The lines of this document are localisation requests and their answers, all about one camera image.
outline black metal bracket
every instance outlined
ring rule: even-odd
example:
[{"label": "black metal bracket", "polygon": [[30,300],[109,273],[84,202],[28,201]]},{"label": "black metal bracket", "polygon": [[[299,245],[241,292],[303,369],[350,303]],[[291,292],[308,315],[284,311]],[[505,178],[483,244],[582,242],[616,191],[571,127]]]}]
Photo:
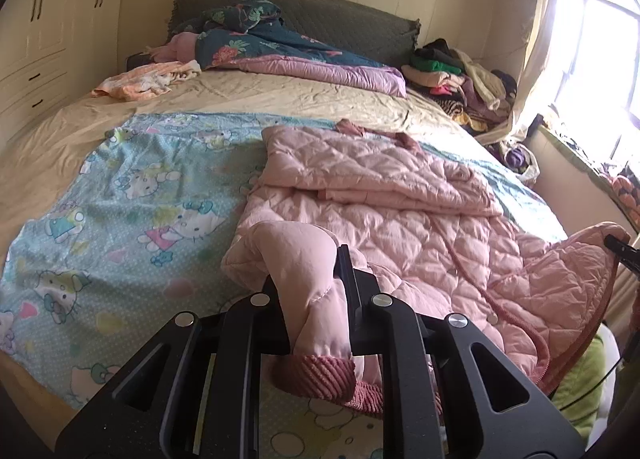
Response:
[{"label": "black metal bracket", "polygon": [[[353,355],[382,356],[386,458],[445,456],[436,389],[447,457],[581,457],[569,422],[464,315],[415,314],[354,270],[346,245],[334,274],[345,288]],[[67,425],[56,456],[258,459],[260,355],[289,352],[271,277],[226,314],[178,313]]]},{"label": "black metal bracket", "polygon": [[604,237],[604,245],[609,248],[614,255],[620,259],[620,264],[640,279],[640,251],[633,246],[623,243],[613,235]]}]

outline curtain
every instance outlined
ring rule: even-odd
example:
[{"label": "curtain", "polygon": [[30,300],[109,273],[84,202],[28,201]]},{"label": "curtain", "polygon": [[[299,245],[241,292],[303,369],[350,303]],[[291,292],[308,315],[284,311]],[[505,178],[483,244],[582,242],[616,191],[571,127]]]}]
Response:
[{"label": "curtain", "polygon": [[507,137],[523,140],[536,114],[548,105],[543,94],[536,91],[545,87],[544,70],[549,56],[557,4],[558,0],[537,0],[513,109],[509,118],[501,125],[476,136],[476,141],[480,144],[489,145]]}]

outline folded clothes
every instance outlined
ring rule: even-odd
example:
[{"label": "folded clothes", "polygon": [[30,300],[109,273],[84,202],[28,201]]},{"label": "folded clothes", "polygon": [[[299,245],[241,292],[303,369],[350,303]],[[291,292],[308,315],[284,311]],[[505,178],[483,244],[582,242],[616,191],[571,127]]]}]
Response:
[{"label": "folded clothes", "polygon": [[447,88],[446,85],[441,85],[439,87],[432,87],[429,91],[430,94],[433,95],[446,95],[451,96],[453,93]]},{"label": "folded clothes", "polygon": [[436,102],[449,118],[472,136],[486,132],[492,127],[490,123],[469,115],[462,103],[451,100],[448,96],[429,96],[429,98]]},{"label": "folded clothes", "polygon": [[436,60],[438,62],[442,62],[443,64],[457,67],[462,71],[465,70],[465,65],[462,63],[462,61],[457,57],[453,57],[452,55],[450,55],[448,49],[447,51],[441,51],[440,49],[429,48],[428,46],[432,44],[433,43],[427,44],[426,46],[424,46],[424,48],[417,49],[415,51],[415,54],[425,60]]},{"label": "folded clothes", "polygon": [[401,70],[407,80],[424,87],[440,87],[441,85],[460,87],[465,81],[463,76],[450,74],[446,71],[425,72],[410,65],[403,65]]},{"label": "folded clothes", "polygon": [[447,73],[451,73],[453,75],[462,74],[462,69],[458,67],[453,67],[452,65],[444,64],[443,62],[438,62],[437,60],[425,60],[422,57],[416,55],[415,53],[411,55],[410,63],[413,67],[415,67],[416,69],[419,69],[420,71],[425,71],[425,72],[446,71]]},{"label": "folded clothes", "polygon": [[427,60],[444,62],[444,64],[459,67],[462,69],[462,72],[465,71],[465,65],[460,60],[460,57],[455,51],[449,48],[449,45],[444,38],[437,38],[433,42],[425,44],[416,51],[416,54]]},{"label": "folded clothes", "polygon": [[196,77],[202,71],[195,60],[188,64],[164,62],[136,67],[126,73],[107,78],[98,85],[91,96],[107,96],[124,99],[127,102],[148,100],[168,93],[169,84]]},{"label": "folded clothes", "polygon": [[433,95],[431,94],[431,89],[432,87],[425,87],[419,84],[414,84],[412,81],[408,81],[408,85],[416,90],[418,93],[420,93],[422,96],[425,96],[429,99],[433,99],[436,96],[442,96],[443,98],[449,99],[449,100],[453,100],[455,102],[458,102],[461,106],[466,107],[466,97],[464,95],[464,93],[462,92],[462,88],[456,88],[456,87],[452,87],[452,86],[447,86],[447,89],[450,91],[450,94],[448,95]]},{"label": "folded clothes", "polygon": [[476,92],[487,108],[495,111],[500,105],[500,100],[504,100],[507,96],[502,80],[480,64],[476,64],[464,51],[460,51],[460,49],[455,51],[465,64],[466,74],[473,81]]}]

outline pink quilted jacket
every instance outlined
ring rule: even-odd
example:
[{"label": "pink quilted jacket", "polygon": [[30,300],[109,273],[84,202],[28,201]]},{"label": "pink quilted jacket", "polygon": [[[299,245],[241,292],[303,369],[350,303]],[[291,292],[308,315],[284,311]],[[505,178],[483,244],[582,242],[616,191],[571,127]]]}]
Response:
[{"label": "pink quilted jacket", "polygon": [[380,413],[376,357],[350,352],[336,247],[416,312],[468,316],[545,392],[588,346],[617,267],[604,223],[550,244],[502,215],[484,177],[431,154],[338,132],[264,129],[268,163],[222,262],[259,291],[271,274],[292,355],[272,377],[293,394]]}]

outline white wardrobe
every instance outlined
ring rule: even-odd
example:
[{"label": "white wardrobe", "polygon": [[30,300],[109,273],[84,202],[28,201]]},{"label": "white wardrobe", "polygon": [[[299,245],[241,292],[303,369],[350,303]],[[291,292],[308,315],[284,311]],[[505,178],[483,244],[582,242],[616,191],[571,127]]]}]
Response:
[{"label": "white wardrobe", "polygon": [[120,0],[6,0],[0,151],[22,129],[117,72],[119,11]]}]

